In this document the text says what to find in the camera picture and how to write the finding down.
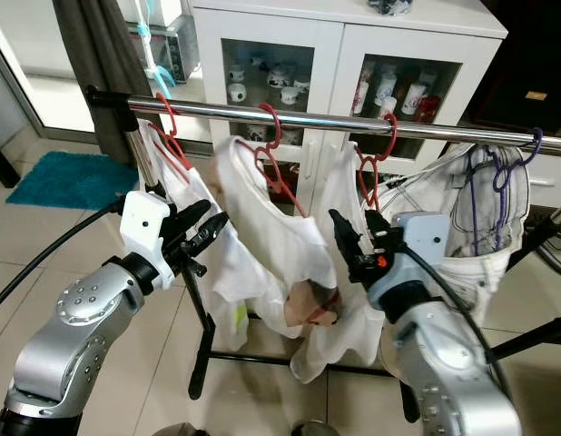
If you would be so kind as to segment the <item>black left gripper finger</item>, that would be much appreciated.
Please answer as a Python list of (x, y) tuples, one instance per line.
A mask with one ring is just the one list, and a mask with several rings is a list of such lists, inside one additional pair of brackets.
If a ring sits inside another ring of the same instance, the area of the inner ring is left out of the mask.
[(176, 211), (173, 204), (170, 207), (172, 215), (167, 217), (167, 236), (185, 235), (211, 208), (212, 203), (209, 199), (198, 200), (180, 211)]
[(228, 215), (226, 213), (219, 213), (209, 217), (202, 224), (199, 224), (196, 233), (189, 240), (181, 243), (181, 253), (188, 257), (196, 257), (202, 251), (210, 248), (212, 243), (217, 240), (219, 233), (225, 228), (227, 222)]

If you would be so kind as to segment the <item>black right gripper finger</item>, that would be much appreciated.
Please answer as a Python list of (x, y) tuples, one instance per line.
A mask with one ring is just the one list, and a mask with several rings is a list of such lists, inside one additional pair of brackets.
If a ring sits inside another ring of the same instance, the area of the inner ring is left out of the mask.
[(370, 235), (372, 252), (375, 254), (389, 253), (396, 249), (396, 233), (392, 225), (377, 209), (365, 209), (365, 224)]
[(368, 259), (368, 255), (360, 248), (359, 241), (362, 236), (356, 233), (354, 225), (338, 209), (330, 209), (328, 215), (333, 221), (334, 240), (343, 261), (347, 265), (362, 265)]

